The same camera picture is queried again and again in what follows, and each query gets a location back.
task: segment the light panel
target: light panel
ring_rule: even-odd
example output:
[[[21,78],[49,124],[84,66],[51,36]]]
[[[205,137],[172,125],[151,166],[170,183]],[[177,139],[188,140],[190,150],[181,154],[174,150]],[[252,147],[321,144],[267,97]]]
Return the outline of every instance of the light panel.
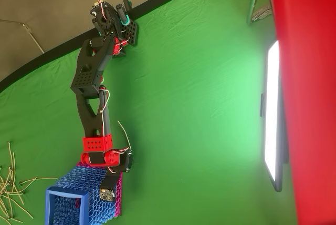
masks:
[[[276,180],[277,161],[277,119],[279,92],[279,42],[276,41],[268,51],[267,90],[266,90],[266,126],[265,126],[265,162]]]

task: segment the green screen backdrop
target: green screen backdrop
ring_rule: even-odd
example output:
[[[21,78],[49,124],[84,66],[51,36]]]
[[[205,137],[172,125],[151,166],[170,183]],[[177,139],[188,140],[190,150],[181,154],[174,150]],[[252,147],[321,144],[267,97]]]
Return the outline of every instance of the green screen backdrop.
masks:
[[[139,18],[138,45],[108,64],[113,143],[126,145],[119,120],[134,151],[122,216],[108,224],[296,224],[289,166],[276,193],[262,154],[260,94],[274,24],[267,17],[247,26],[248,4],[172,0]],[[70,90],[78,52],[0,94],[0,164],[9,165],[12,141],[18,181],[61,177],[79,161],[84,133]],[[15,208],[24,224],[44,223],[53,183],[27,189],[34,220]]]

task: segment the blue mesh container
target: blue mesh container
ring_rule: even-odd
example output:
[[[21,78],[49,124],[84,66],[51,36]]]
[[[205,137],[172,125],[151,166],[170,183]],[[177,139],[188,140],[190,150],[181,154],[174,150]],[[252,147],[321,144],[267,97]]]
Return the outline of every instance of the blue mesh container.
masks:
[[[114,190],[116,198],[110,202],[100,200],[99,196],[100,182],[105,175],[104,168],[78,164],[48,188],[46,225],[101,225],[117,217],[120,214],[122,176]]]

